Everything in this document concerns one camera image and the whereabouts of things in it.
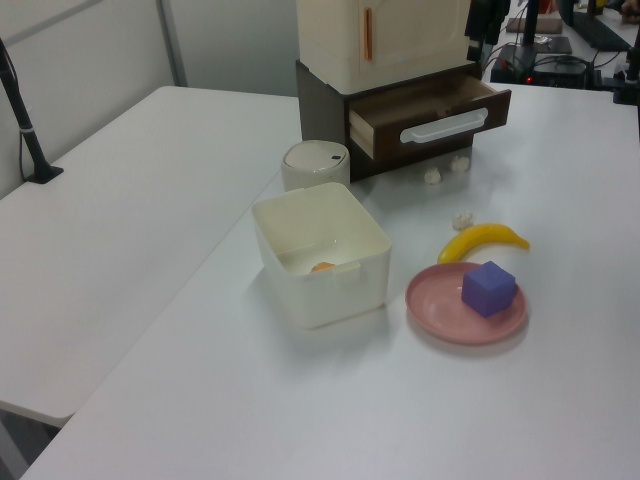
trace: white container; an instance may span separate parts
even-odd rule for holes
[[[339,183],[252,208],[265,270],[292,320],[315,328],[382,305],[391,241]],[[321,262],[334,267],[311,272]]]
[[[288,192],[331,182],[349,185],[349,164],[349,150],[344,145],[324,140],[300,142],[282,159],[284,189]]]
[[[465,65],[471,0],[297,0],[300,61],[342,94]]]

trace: cabinet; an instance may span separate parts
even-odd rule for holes
[[[511,91],[497,92],[468,64],[344,95],[296,63],[304,140],[345,145],[351,180],[470,147],[507,122]]]

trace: white cup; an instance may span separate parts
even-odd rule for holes
[[[344,145],[306,140],[289,149],[282,159],[285,191],[336,182],[349,186],[349,151]]]

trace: small white lid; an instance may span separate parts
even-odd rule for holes
[[[306,140],[291,147],[284,156],[285,165],[318,172],[335,168],[348,156],[344,145],[324,140]]]

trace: white wall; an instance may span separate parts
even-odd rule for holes
[[[189,87],[297,95],[295,0],[165,0]]]
[[[102,0],[7,50],[50,163],[156,88],[173,84],[155,0]],[[2,89],[0,198],[21,183],[17,158],[18,126]]]

